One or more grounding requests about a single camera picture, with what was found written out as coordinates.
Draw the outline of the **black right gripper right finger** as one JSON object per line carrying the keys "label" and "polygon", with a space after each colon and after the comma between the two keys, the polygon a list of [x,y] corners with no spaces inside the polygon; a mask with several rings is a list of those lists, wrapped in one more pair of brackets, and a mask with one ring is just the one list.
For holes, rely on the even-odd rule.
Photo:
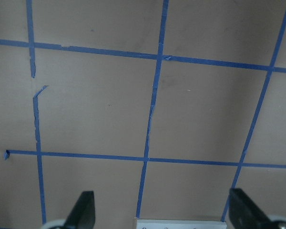
{"label": "black right gripper right finger", "polygon": [[229,218],[235,229],[265,229],[270,219],[241,189],[229,190]]}

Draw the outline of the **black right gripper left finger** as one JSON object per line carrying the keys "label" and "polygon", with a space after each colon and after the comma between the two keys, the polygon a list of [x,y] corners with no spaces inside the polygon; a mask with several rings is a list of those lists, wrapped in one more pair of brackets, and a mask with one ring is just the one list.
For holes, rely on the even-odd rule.
{"label": "black right gripper left finger", "polygon": [[65,229],[93,229],[95,225],[95,201],[93,191],[84,191],[68,215]]}

